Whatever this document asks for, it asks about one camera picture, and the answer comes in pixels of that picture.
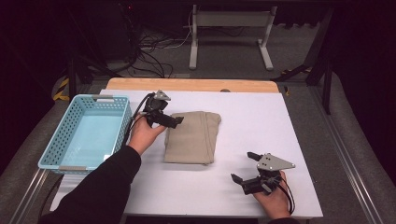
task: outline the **basket handle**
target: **basket handle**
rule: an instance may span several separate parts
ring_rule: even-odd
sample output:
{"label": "basket handle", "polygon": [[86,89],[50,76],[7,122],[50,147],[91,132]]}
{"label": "basket handle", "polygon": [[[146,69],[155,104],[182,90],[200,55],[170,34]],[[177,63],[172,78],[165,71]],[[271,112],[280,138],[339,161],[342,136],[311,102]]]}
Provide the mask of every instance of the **basket handle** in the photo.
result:
{"label": "basket handle", "polygon": [[113,95],[99,95],[99,94],[93,94],[92,95],[93,100],[98,100],[98,99],[114,99]]}
{"label": "basket handle", "polygon": [[86,171],[86,166],[59,166],[60,171]]}

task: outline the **folded beige cloth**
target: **folded beige cloth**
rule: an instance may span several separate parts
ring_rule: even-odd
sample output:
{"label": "folded beige cloth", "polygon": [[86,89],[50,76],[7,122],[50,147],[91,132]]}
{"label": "folded beige cloth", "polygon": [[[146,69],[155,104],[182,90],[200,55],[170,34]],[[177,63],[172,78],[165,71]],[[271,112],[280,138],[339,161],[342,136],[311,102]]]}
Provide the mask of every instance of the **folded beige cloth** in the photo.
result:
{"label": "folded beige cloth", "polygon": [[175,129],[168,129],[165,138],[165,162],[209,164],[214,161],[219,114],[194,111],[176,113],[184,117]]}

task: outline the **white board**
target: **white board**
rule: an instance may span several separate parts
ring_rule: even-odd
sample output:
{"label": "white board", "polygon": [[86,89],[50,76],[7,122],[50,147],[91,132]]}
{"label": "white board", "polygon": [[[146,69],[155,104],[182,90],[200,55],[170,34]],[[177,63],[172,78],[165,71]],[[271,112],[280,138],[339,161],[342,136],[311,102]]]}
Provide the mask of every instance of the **white board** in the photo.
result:
{"label": "white board", "polygon": [[[133,113],[150,91],[103,90],[127,95]],[[142,156],[125,214],[144,216],[265,217],[252,195],[245,195],[231,174],[257,176],[247,152],[271,153],[296,164],[285,170],[296,204],[294,217],[322,217],[318,197],[280,93],[166,91],[172,98],[164,113],[206,111],[221,115],[215,162],[205,165],[164,163],[164,133]],[[52,203],[83,178],[66,175]]]}

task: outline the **person's hand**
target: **person's hand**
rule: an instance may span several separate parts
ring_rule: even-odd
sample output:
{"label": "person's hand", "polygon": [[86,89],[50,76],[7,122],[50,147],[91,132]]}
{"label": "person's hand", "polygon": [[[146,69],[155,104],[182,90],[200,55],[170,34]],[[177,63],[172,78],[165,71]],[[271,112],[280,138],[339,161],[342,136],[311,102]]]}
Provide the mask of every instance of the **person's hand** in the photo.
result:
{"label": "person's hand", "polygon": [[[286,180],[285,173],[281,171],[280,174],[282,178]],[[280,183],[280,186],[282,186],[283,189],[287,189],[284,181]],[[280,188],[276,188],[270,195],[258,192],[254,193],[253,196],[262,205],[262,208],[269,218],[277,219],[290,217],[288,197]]]}
{"label": "person's hand", "polygon": [[162,133],[166,127],[160,125],[155,128],[151,128],[145,117],[142,115],[136,116],[134,120],[135,124],[131,130],[131,140],[128,146],[132,147],[139,155],[142,155],[146,149],[151,146],[155,138]]}

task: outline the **blue plastic basket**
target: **blue plastic basket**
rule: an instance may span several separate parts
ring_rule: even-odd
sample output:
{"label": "blue plastic basket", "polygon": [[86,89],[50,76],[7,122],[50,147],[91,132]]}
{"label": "blue plastic basket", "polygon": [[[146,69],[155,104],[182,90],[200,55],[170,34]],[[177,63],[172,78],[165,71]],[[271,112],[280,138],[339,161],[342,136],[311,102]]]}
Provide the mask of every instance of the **blue plastic basket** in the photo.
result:
{"label": "blue plastic basket", "polygon": [[57,174],[88,174],[120,149],[131,116],[127,96],[77,95],[38,167]]}

